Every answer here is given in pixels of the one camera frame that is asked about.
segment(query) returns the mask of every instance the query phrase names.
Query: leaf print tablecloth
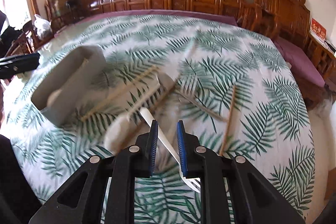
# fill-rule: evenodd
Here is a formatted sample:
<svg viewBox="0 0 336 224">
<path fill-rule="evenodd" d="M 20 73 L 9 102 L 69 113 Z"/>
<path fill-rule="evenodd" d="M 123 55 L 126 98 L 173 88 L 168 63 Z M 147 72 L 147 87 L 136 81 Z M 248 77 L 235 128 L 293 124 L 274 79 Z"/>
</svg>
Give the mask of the leaf print tablecloth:
<svg viewBox="0 0 336 224">
<path fill-rule="evenodd" d="M 185 59 L 191 43 L 196 48 L 191 58 Z M 51 69 L 82 44 L 99 44 L 107 66 L 93 79 L 69 121 L 56 128 L 36 110 L 30 97 Z M 131 81 L 154 64 L 172 78 L 180 75 L 179 81 L 189 74 L 197 75 L 196 100 L 224 117 L 236 86 L 226 153 L 248 158 L 305 217 L 315 179 L 314 144 L 302 96 L 278 50 L 268 38 L 238 27 L 167 15 L 93 21 L 59 51 L 44 58 L 32 74 L 1 132 L 10 133 L 18 162 L 37 197 L 45 202 L 91 155 L 111 155 L 101 146 L 107 127 L 141 97 L 153 76 L 85 122 L 80 116 L 115 86 Z M 197 135 L 202 145 L 219 150 L 225 123 L 171 94 L 155 116 L 164 132 L 172 124 L 172 113 L 183 119 L 186 131 Z M 200 198 L 180 179 L 177 165 L 168 160 L 159 169 L 150 179 L 137 179 L 135 222 L 200 223 Z"/>
</svg>

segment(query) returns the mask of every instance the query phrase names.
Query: gray plastic box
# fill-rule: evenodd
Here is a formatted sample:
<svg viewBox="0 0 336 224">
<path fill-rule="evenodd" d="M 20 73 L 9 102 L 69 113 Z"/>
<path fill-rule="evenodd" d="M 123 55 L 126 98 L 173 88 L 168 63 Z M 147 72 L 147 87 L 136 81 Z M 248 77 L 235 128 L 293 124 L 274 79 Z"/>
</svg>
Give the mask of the gray plastic box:
<svg viewBox="0 0 336 224">
<path fill-rule="evenodd" d="M 31 96 L 31 102 L 55 126 L 62 125 L 75 110 L 93 77 L 105 67 L 106 60 L 99 45 L 73 49 L 46 76 Z M 49 95 L 62 88 L 56 100 L 47 107 Z"/>
</svg>

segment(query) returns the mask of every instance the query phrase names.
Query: pink seat cushion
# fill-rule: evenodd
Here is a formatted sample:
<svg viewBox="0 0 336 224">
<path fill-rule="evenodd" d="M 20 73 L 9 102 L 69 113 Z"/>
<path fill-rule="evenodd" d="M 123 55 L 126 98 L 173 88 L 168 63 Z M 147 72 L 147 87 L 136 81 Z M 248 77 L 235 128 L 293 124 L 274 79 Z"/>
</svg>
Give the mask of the pink seat cushion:
<svg viewBox="0 0 336 224">
<path fill-rule="evenodd" d="M 278 37 L 274 41 L 274 45 L 284 60 L 292 65 L 291 71 L 294 74 L 297 74 L 315 85 L 322 88 L 324 87 L 325 82 L 322 76 L 302 49 L 282 37 Z"/>
</svg>

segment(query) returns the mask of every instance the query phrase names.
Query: fork handle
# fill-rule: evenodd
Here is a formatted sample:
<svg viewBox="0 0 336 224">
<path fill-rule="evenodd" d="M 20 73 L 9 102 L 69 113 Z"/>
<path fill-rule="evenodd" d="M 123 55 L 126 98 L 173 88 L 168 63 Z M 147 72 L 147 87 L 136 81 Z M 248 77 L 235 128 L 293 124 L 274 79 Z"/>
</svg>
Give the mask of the fork handle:
<svg viewBox="0 0 336 224">
<path fill-rule="evenodd" d="M 190 98 L 188 98 L 187 96 L 185 96 L 184 94 L 182 94 L 179 91 L 176 91 L 180 96 L 182 96 L 184 99 L 188 100 L 189 102 L 191 102 L 192 104 L 194 104 L 195 106 L 197 106 L 198 108 L 200 108 L 201 110 L 203 110 L 204 112 L 207 112 L 210 116 L 216 118 L 217 120 L 221 121 L 221 122 L 227 122 L 227 119 L 222 117 L 221 115 L 219 115 L 216 112 L 213 112 L 212 110 L 200 105 L 199 103 L 197 103 L 195 100 L 192 100 Z"/>
<path fill-rule="evenodd" d="M 145 121 L 147 122 L 147 124 L 149 126 L 151 126 L 152 121 L 154 120 L 151 112 L 146 107 L 140 108 L 139 112 L 140 112 L 141 116 L 145 119 Z M 177 152 L 175 151 L 175 149 L 172 147 L 172 145 L 170 144 L 170 142 L 167 140 L 166 136 L 164 135 L 164 133 L 162 132 L 162 130 L 161 130 L 160 127 L 158 127 L 157 136 L 158 136 L 159 140 L 162 142 L 162 144 L 167 148 L 167 150 L 169 151 L 169 153 L 172 154 L 172 156 L 174 157 L 174 159 L 180 165 L 180 157 L 179 157 L 179 155 L 177 154 Z"/>
</svg>

